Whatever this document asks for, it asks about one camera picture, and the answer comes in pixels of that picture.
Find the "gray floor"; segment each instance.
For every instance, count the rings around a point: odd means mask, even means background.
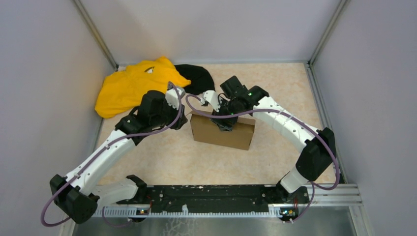
[[[126,219],[109,219],[125,223]],[[278,219],[146,219],[126,228],[112,228],[101,218],[92,218],[78,225],[74,236],[245,236],[245,235],[356,235],[348,207],[312,207],[295,224],[280,223]]]

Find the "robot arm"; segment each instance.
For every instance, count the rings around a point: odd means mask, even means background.
[[[300,152],[300,157],[296,165],[278,182],[277,189],[285,199],[294,193],[308,181],[315,181],[324,170],[332,163],[329,153],[319,140],[307,131],[306,127],[316,131],[326,142],[331,151],[335,154],[334,133],[325,128],[323,131],[311,125],[295,122],[296,118],[277,102],[269,94],[258,86],[247,89],[242,85],[236,76],[231,77],[220,85],[224,94],[229,100],[218,99],[216,92],[210,90],[203,94],[200,102],[211,104],[214,108],[212,115],[225,116],[242,112],[255,111],[260,109],[274,109],[279,112],[253,112],[250,113],[254,118],[260,119],[269,124],[273,129],[282,134]],[[237,122],[235,118],[211,118],[220,130],[231,131]]]
[[[76,223],[87,221],[102,206],[133,197],[145,197],[142,190],[146,184],[136,176],[102,186],[97,183],[121,157],[146,137],[135,134],[149,133],[174,122],[180,108],[182,116],[170,128],[178,130],[187,123],[184,106],[179,106],[185,91],[179,87],[177,90],[180,91],[179,98],[174,88],[166,94],[149,91],[143,96],[141,105],[120,120],[115,130],[90,157],[64,177],[55,175],[51,179],[51,191],[55,194],[67,181],[75,178],[54,202]]]

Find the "yellow garment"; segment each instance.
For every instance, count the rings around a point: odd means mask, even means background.
[[[95,110],[101,117],[111,118],[139,106],[142,96],[149,90],[166,93],[169,81],[180,87],[191,84],[166,57],[128,65],[125,71],[117,71],[106,77]]]

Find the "folded clothing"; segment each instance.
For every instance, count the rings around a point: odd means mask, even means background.
[[[95,110],[101,117],[111,118],[139,106],[149,90],[166,93],[169,81],[180,87],[191,84],[166,57],[128,65],[124,71],[106,77]]]
[[[214,81],[210,73],[201,66],[196,65],[175,65],[177,71],[184,78],[191,80],[191,84],[184,87],[185,92],[198,95],[207,90],[214,89]]]

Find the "black cloth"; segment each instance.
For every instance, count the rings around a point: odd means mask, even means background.
[[[191,84],[184,87],[185,92],[198,95],[207,90],[214,89],[214,81],[210,73],[201,66],[196,65],[176,65],[175,69],[184,78],[191,80]]]

